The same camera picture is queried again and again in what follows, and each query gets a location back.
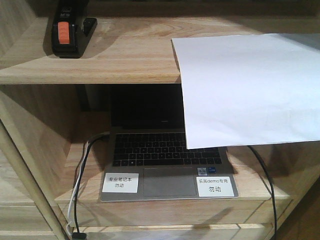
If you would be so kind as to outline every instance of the paper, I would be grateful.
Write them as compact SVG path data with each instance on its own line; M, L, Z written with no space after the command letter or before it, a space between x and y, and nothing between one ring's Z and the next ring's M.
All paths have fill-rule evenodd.
M103 193L137 193L139 173L110 173L104 177Z
M197 176L199 197L234 197L234 190L228 176Z
M172 41L188 149L320 140L320 34Z

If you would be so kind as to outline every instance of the black device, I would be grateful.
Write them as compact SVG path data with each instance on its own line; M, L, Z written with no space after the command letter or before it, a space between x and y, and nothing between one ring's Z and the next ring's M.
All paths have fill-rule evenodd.
M88 2L59 1L51 30L52 51L57 57L77 59L84 54L97 26L96 18L87 17L83 21Z

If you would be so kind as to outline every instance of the orange button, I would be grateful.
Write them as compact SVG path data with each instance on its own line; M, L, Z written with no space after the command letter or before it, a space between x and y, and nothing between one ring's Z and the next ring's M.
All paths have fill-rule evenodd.
M58 22L58 38L60 44L70 44L69 23L67 21Z

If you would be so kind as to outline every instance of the laptop lid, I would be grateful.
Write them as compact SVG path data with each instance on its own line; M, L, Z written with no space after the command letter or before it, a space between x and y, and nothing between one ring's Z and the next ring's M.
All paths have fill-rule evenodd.
M114 84L111 125L123 129L184 129L181 84Z

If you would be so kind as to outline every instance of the cabinet drawer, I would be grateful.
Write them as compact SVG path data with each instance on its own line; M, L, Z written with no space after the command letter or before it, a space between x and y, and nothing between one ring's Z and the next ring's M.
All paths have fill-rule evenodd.
M51 231L36 206L0 206L1 231Z
M242 224L262 203L229 199L79 203L77 217L81 227ZM66 216L68 205L59 206Z
M270 224L87 227L90 240L264 240Z
M0 231L0 240L58 240L52 231Z

